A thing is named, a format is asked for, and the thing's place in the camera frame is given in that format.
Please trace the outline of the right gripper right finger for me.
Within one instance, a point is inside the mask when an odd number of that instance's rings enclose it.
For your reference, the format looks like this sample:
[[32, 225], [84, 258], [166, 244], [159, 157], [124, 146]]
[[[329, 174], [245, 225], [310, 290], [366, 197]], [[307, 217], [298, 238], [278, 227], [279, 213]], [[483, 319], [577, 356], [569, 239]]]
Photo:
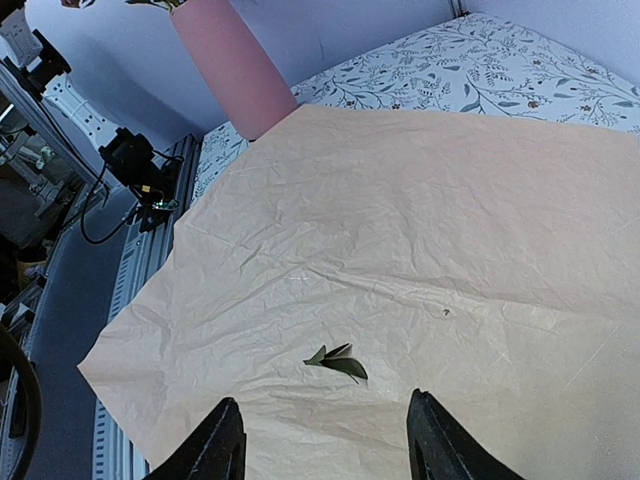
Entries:
[[413, 479], [522, 480], [427, 391], [412, 392], [406, 425]]

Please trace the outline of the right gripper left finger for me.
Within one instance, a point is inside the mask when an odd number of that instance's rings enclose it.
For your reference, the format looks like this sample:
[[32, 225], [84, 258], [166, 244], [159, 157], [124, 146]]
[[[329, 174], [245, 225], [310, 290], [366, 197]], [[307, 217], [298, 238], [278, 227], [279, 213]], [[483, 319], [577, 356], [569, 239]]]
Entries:
[[244, 479], [246, 433], [238, 403], [223, 398], [164, 464], [165, 479]]

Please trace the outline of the green paper bouquet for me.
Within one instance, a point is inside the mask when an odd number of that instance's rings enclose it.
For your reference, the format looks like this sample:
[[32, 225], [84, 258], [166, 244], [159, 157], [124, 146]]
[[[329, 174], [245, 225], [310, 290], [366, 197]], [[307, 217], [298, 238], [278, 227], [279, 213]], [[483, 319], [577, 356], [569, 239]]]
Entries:
[[[303, 364], [345, 343], [367, 381]], [[79, 368], [152, 466], [229, 396], [251, 479], [406, 479], [419, 389], [525, 478], [635, 479], [639, 138], [301, 107]]]

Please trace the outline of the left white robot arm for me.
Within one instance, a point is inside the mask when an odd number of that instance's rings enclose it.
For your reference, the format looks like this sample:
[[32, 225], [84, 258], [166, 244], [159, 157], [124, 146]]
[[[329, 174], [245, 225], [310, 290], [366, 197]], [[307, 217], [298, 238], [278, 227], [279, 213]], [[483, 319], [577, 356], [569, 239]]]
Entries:
[[74, 87], [71, 66], [41, 32], [28, 25], [23, 1], [1, 5], [1, 41], [7, 51], [2, 65], [34, 101], [58, 110], [96, 151], [114, 140], [117, 125]]

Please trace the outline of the pink cylindrical vase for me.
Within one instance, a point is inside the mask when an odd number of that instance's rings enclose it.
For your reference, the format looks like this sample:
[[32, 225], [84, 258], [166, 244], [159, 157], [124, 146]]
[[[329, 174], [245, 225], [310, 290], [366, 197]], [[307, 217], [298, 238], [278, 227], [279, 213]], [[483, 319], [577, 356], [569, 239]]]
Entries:
[[237, 132], [253, 141], [297, 108], [284, 78], [236, 9], [223, 0], [188, 0], [171, 22]]

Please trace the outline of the loose dark green leaf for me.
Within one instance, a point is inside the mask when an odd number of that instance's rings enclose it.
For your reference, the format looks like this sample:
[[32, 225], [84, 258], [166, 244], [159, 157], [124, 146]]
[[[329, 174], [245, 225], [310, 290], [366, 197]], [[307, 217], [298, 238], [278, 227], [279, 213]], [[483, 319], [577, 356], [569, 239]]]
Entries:
[[360, 380], [367, 381], [368, 373], [363, 364], [351, 355], [353, 345], [342, 344], [329, 350], [322, 345], [310, 358], [303, 361], [304, 365], [323, 367], [349, 376], [356, 384]]

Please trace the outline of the floral patterned table mat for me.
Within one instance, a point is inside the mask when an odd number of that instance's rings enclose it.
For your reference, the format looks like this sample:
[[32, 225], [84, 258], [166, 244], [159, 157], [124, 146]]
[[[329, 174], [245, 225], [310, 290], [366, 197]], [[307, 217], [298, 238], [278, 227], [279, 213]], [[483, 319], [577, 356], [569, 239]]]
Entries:
[[639, 85], [482, 13], [428, 27], [294, 85], [299, 107], [436, 111], [639, 132]]

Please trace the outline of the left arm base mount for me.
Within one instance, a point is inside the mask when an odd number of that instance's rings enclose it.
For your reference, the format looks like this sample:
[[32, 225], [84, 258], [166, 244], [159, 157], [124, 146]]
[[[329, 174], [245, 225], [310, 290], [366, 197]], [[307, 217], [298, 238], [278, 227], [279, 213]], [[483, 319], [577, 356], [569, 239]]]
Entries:
[[140, 233], [166, 223], [179, 206], [175, 193], [184, 157], [157, 151], [142, 134], [133, 134], [122, 127], [115, 130], [115, 137], [98, 152], [107, 170], [138, 201], [126, 222], [137, 222]]

